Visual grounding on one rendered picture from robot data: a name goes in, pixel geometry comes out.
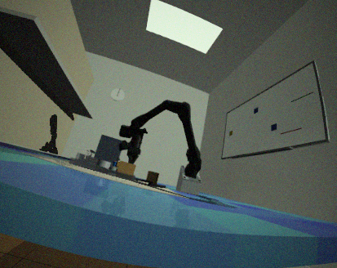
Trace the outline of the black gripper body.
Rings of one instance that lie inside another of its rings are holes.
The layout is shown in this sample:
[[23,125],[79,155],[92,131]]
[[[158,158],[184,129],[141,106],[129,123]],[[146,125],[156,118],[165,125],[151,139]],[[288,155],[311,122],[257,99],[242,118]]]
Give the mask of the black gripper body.
[[131,142],[132,142],[132,146],[128,148],[127,153],[128,154],[135,154],[135,155],[140,155],[140,145],[142,140],[140,139],[136,139],[136,138],[132,138]]

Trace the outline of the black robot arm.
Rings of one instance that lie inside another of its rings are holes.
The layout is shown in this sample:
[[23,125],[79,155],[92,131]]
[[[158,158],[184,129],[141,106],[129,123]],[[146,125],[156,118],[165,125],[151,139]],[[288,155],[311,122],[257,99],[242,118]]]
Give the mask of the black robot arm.
[[[140,129],[143,125],[145,125],[151,118],[160,114],[165,109],[170,110],[173,113],[178,114],[183,126],[184,132],[186,136],[186,140],[188,143],[188,149],[186,156],[188,158],[189,164],[185,168],[185,176],[192,177],[196,179],[196,175],[201,170],[202,160],[200,159],[200,151],[196,146],[196,141],[193,134],[193,127],[191,124],[191,106],[188,102],[178,102],[172,100],[164,100],[160,105],[151,109],[146,114],[141,114],[134,118],[131,121],[130,126],[121,125],[119,136],[126,138],[136,138],[143,139],[144,133],[148,134],[146,129]],[[132,142],[128,143],[126,141],[122,141],[118,145],[120,151],[128,150],[129,147],[132,146]]]

